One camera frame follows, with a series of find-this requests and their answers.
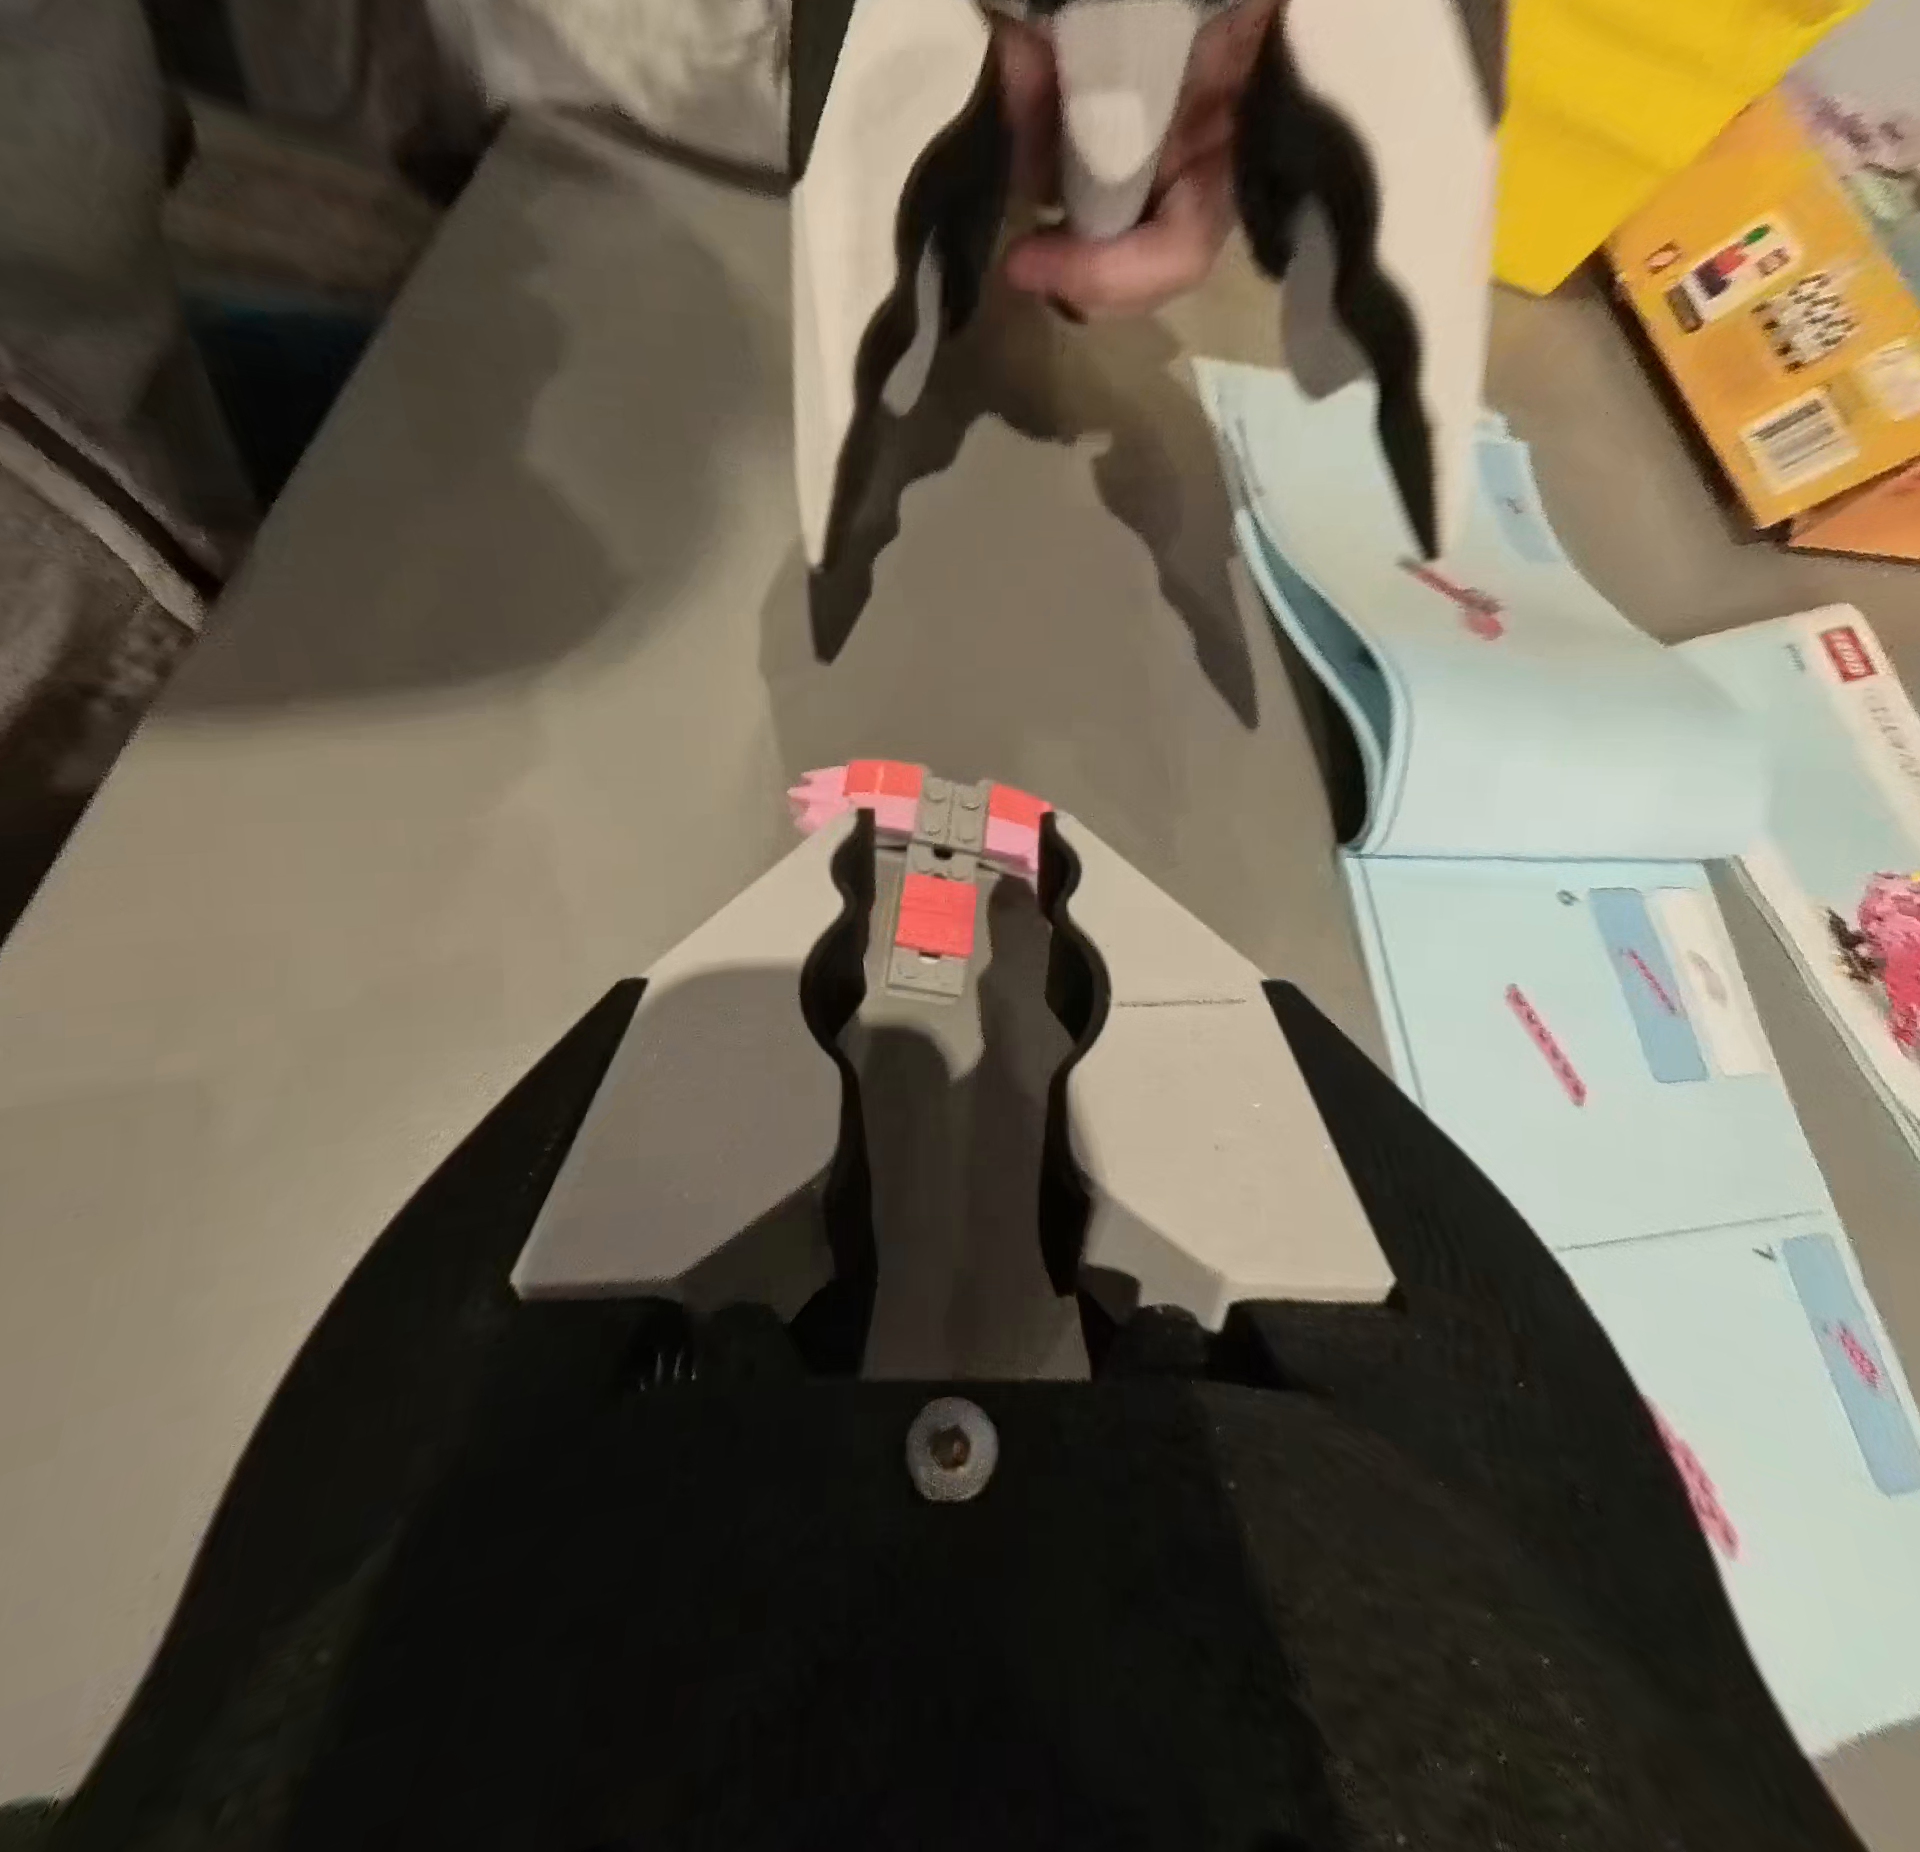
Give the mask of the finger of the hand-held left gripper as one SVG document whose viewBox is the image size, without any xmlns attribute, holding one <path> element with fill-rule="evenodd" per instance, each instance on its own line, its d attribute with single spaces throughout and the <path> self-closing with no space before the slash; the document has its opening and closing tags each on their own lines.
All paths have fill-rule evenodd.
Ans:
<svg viewBox="0 0 1920 1852">
<path fill-rule="evenodd" d="M 985 290 L 1000 74 L 981 0 L 790 0 L 786 61 L 793 465 L 830 664 L 872 593 L 941 347 Z"/>
<path fill-rule="evenodd" d="M 1301 219 L 1425 557 L 1453 544 L 1486 365 L 1505 0 L 1286 0 L 1242 87 L 1242 230 L 1285 280 Z"/>
</svg>

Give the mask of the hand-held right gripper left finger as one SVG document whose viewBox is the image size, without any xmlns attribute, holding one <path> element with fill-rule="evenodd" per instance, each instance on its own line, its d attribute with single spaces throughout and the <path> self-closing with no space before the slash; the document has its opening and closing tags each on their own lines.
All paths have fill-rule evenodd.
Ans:
<svg viewBox="0 0 1920 1852">
<path fill-rule="evenodd" d="M 854 1376 L 879 1290 L 860 1078 L 874 813 L 854 807 L 660 953 L 524 1241 L 521 1299 L 772 1311 Z"/>
</svg>

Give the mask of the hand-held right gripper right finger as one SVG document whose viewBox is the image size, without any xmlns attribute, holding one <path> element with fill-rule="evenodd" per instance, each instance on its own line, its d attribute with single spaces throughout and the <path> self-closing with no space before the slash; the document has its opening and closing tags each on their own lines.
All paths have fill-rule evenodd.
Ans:
<svg viewBox="0 0 1920 1852">
<path fill-rule="evenodd" d="M 1087 822 L 1041 824 L 1039 1235 L 1091 1380 L 1207 1376 L 1268 1309 L 1382 1311 L 1397 1273 L 1258 963 Z"/>
</svg>

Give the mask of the yellow plastic bin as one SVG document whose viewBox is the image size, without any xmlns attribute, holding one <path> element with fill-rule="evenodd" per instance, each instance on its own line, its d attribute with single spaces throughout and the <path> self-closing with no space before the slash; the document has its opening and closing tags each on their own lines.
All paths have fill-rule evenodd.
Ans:
<svg viewBox="0 0 1920 1852">
<path fill-rule="evenodd" d="M 1869 0 L 1506 0 L 1495 278 L 1549 296 Z"/>
</svg>

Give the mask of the pink red brick model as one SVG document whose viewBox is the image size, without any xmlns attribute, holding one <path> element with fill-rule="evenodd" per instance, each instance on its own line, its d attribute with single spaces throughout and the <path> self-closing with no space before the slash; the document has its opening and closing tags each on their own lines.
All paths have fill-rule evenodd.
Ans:
<svg viewBox="0 0 1920 1852">
<path fill-rule="evenodd" d="M 856 757 L 806 767 L 786 790 L 802 833 L 853 816 L 872 838 L 870 962 L 894 997 L 959 1000 L 986 951 L 1000 882 L 1039 888 L 1052 802 L 992 778 L 952 778 L 919 760 Z"/>
</svg>

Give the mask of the grey desk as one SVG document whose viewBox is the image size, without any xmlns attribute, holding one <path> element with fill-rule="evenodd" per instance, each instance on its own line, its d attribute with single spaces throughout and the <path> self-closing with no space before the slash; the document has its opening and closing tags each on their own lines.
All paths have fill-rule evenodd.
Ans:
<svg viewBox="0 0 1920 1852">
<path fill-rule="evenodd" d="M 1573 1277 L 1403 1087 L 1207 343 L 992 282 L 839 655 L 790 202 L 518 119 L 4 946 L 4 1803 L 50 1847 L 1917 1847 Z M 528 1301 L 651 965 L 856 757 L 1244 951 L 1397 1273 L 1093 1380 L 1041 888 L 868 994 L 862 1370 Z M 1917 1157 L 1711 871 L 1848 1240 Z"/>
</svg>

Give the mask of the person's left hand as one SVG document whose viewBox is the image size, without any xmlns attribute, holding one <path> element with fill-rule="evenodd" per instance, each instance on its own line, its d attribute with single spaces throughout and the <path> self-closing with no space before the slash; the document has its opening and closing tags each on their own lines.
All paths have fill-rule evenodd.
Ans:
<svg viewBox="0 0 1920 1852">
<path fill-rule="evenodd" d="M 1124 231 L 1049 225 L 1002 256 L 1013 290 L 1075 322 L 1134 318 L 1203 285 L 1236 227 L 1234 135 L 1213 128 L 1172 139 L 1143 213 Z"/>
</svg>

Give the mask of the yellow toy box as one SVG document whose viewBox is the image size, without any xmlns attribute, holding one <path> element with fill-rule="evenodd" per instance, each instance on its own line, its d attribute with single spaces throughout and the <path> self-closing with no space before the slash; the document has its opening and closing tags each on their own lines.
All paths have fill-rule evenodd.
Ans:
<svg viewBox="0 0 1920 1852">
<path fill-rule="evenodd" d="M 1605 246 L 1751 530 L 1919 562 L 1919 126 L 1821 85 L 1749 103 Z"/>
</svg>

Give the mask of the open light blue instruction booklet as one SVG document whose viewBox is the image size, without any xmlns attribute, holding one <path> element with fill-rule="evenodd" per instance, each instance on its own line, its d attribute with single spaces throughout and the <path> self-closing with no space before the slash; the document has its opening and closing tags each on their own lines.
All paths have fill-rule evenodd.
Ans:
<svg viewBox="0 0 1920 1852">
<path fill-rule="evenodd" d="M 1917 1402 L 1711 876 L 1763 831 L 1756 738 L 1573 564 L 1497 416 L 1428 560 L 1366 381 L 1194 379 L 1247 568 L 1357 741 L 1399 1081 L 1624 1362 L 1802 1750 L 1917 1721 Z"/>
</svg>

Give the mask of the closed instruction booklet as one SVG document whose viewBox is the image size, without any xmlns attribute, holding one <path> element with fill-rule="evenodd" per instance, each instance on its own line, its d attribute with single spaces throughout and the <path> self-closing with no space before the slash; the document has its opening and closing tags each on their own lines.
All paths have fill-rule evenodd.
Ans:
<svg viewBox="0 0 1920 1852">
<path fill-rule="evenodd" d="M 1856 606 L 1685 640 L 1745 716 L 1766 785 L 1736 878 L 1919 1148 L 1919 714 Z"/>
</svg>

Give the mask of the person's grey clothing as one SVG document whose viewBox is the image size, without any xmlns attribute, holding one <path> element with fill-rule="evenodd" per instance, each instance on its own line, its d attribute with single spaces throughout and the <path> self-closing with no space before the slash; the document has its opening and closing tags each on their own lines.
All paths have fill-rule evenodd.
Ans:
<svg viewBox="0 0 1920 1852">
<path fill-rule="evenodd" d="M 194 43 L 238 110 L 422 180 L 521 105 L 739 166 L 788 129 L 793 0 L 2 0 L 4 928 L 259 519 L 166 236 Z"/>
</svg>

